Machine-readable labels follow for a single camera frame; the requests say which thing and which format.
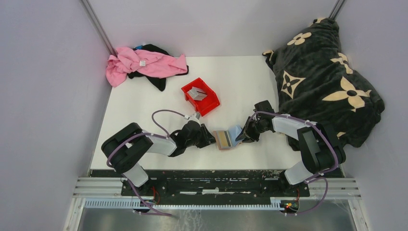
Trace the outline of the tan leather card holder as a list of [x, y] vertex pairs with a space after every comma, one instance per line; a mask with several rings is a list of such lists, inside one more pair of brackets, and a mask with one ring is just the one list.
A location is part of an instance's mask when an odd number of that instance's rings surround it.
[[228, 130], [213, 131], [218, 149], [226, 151], [237, 147], [243, 142], [243, 140], [236, 140], [241, 132], [242, 128], [239, 125], [231, 126]]

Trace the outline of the red plastic bin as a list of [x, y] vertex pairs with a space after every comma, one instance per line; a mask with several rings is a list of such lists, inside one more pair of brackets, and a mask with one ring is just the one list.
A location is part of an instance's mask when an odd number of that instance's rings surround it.
[[190, 102], [201, 116], [207, 115], [220, 106], [216, 93], [201, 78], [193, 80], [181, 90], [185, 100]]

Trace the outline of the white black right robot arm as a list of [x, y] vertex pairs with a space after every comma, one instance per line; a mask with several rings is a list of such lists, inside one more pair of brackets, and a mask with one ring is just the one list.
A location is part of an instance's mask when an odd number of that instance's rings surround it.
[[346, 160], [343, 146], [330, 124], [278, 114], [268, 100], [255, 104], [254, 114], [248, 117], [235, 140], [259, 141], [260, 135], [267, 131], [296, 140], [301, 154], [301, 161], [279, 175], [278, 191], [283, 196], [291, 196], [300, 183], [311, 183]]

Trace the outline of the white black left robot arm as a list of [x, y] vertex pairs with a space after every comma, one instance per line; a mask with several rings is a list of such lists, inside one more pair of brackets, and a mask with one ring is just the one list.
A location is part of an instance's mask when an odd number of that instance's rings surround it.
[[107, 157], [107, 166], [130, 180], [133, 190], [144, 196], [152, 188], [148, 174], [139, 164], [146, 153], [176, 157], [189, 147], [201, 149], [214, 143], [215, 137], [204, 124], [196, 121], [188, 121], [168, 137], [147, 132], [132, 122], [108, 138], [101, 150]]

